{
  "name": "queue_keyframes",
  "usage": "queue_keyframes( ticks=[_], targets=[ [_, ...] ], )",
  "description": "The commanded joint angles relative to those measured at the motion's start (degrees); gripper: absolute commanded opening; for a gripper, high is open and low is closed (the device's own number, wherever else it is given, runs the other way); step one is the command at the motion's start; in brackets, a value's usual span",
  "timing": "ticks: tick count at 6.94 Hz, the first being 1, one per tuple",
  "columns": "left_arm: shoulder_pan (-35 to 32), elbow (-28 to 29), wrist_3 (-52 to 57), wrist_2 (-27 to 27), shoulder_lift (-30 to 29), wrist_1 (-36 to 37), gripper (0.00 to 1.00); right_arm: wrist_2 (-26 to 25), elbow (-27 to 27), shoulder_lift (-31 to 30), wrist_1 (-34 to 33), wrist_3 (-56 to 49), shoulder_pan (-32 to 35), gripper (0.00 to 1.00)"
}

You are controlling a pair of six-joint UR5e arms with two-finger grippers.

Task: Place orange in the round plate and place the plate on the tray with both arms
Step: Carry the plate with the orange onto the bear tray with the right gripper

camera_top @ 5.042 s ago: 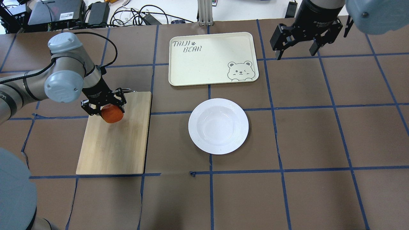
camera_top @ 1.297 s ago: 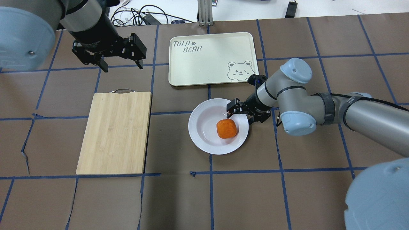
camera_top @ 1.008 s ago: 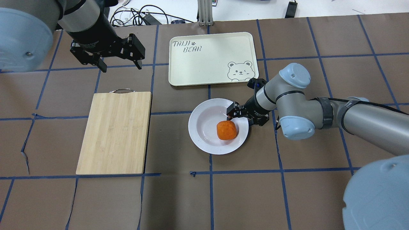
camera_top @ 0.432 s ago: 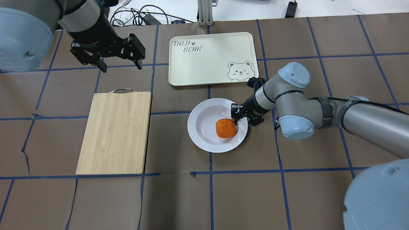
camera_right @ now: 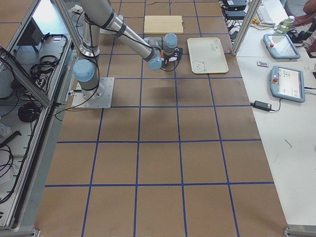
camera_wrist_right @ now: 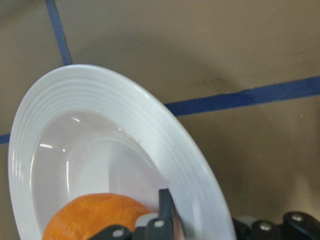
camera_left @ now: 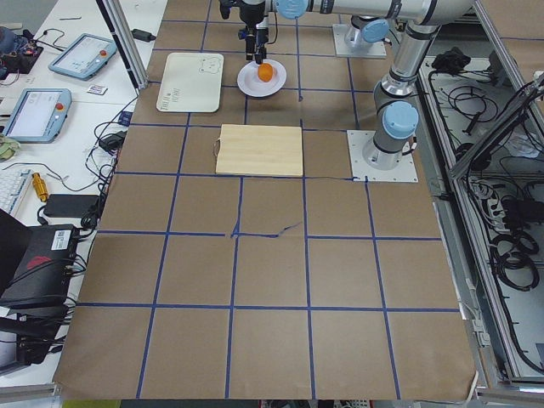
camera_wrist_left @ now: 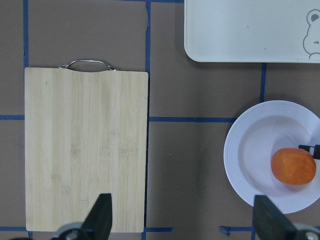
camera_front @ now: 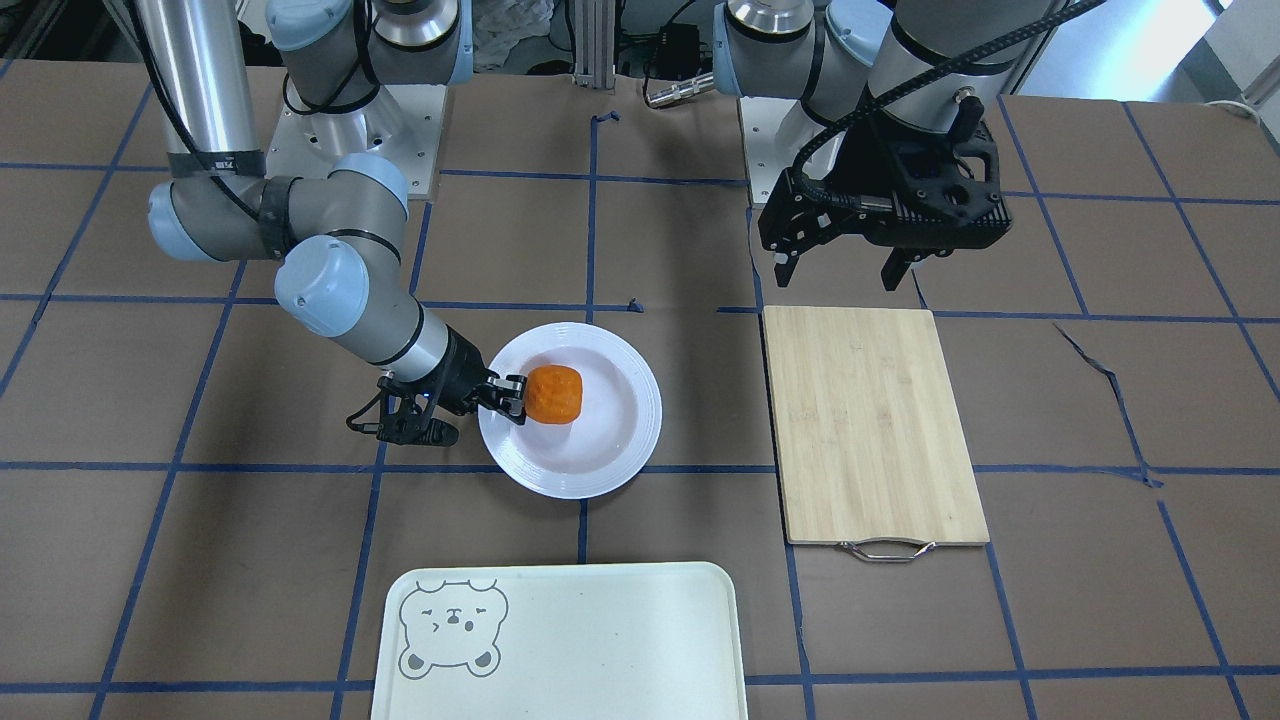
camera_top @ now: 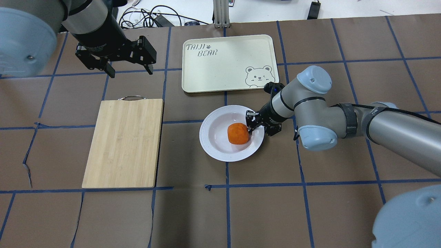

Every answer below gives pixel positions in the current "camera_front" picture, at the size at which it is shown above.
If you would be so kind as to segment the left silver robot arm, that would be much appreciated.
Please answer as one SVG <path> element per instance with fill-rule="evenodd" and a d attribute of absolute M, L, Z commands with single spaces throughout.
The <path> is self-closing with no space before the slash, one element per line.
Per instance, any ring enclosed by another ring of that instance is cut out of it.
<path fill-rule="evenodd" d="M 910 265 L 1001 240 L 1012 214 L 986 111 L 1048 1 L 722 1 L 716 87 L 796 102 L 799 128 L 758 219 L 774 279 L 856 234 L 886 247 L 895 290 Z"/>

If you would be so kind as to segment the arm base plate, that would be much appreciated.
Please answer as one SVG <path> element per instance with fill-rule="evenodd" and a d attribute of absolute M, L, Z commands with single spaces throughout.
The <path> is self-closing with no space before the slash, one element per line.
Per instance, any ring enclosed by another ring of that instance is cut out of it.
<path fill-rule="evenodd" d="M 283 108 L 265 150 L 269 176 L 323 178 L 343 156 L 371 152 L 394 163 L 412 200 L 431 200 L 436 156 L 451 90 L 439 85 L 384 86 L 364 108 L 346 114 L 301 115 L 300 99 Z"/>
<path fill-rule="evenodd" d="M 791 99 L 741 97 L 739 118 L 751 205 L 762 210 L 780 173 L 824 127 Z"/>

